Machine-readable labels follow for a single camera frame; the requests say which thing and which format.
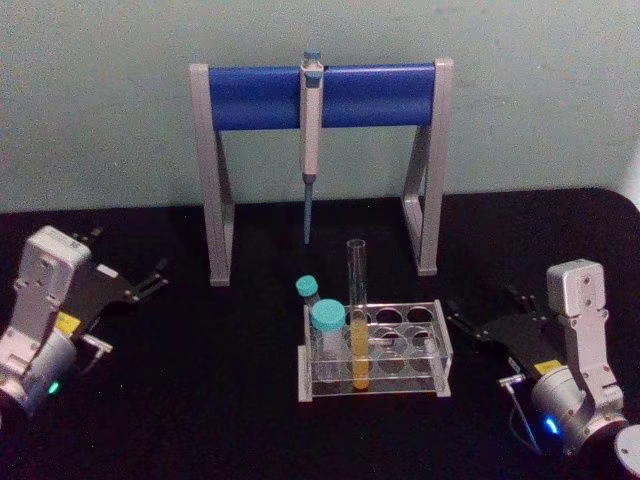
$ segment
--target yellow label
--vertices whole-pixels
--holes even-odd
[[[56,328],[64,333],[67,337],[70,337],[73,332],[76,331],[78,325],[80,325],[80,320],[78,320],[76,317],[72,317],[71,315],[64,312],[58,312],[58,316],[56,317]]]
[[[536,363],[534,367],[540,372],[540,375],[546,375],[554,368],[561,367],[562,364],[558,360],[549,360],[548,362]]]

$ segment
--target yellow liquid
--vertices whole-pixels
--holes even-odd
[[[369,387],[369,332],[367,317],[357,310],[351,319],[351,355],[353,368],[353,387],[365,390]]]

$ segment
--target black table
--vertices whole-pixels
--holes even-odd
[[[301,301],[312,273],[347,300],[345,242],[364,238],[371,302],[463,299],[479,323],[504,284],[545,299],[553,264],[604,265],[609,360],[640,421],[640,215],[598,189],[445,197],[439,274],[418,278],[397,199],[315,202],[312,247],[301,204],[237,208],[232,286],[208,284],[202,209],[142,208],[0,216],[0,318],[25,239],[43,224],[106,228],[94,258],[132,281],[158,258],[171,284],[93,333],[115,345],[37,412],[13,479],[592,478],[558,452],[530,453],[507,428],[508,373],[452,326],[453,396],[373,395],[297,402]]]

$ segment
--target test tube rack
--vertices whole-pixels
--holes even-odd
[[[368,388],[353,387],[350,326],[342,327],[335,358],[325,358],[322,336],[310,325],[304,306],[305,344],[298,346],[298,400],[376,393],[435,393],[451,396],[453,349],[438,300],[427,303],[369,304]]]

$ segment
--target green led light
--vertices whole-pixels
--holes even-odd
[[[51,384],[51,386],[49,387],[49,395],[53,395],[54,393],[58,393],[58,390],[60,390],[60,383],[59,382],[53,382]]]

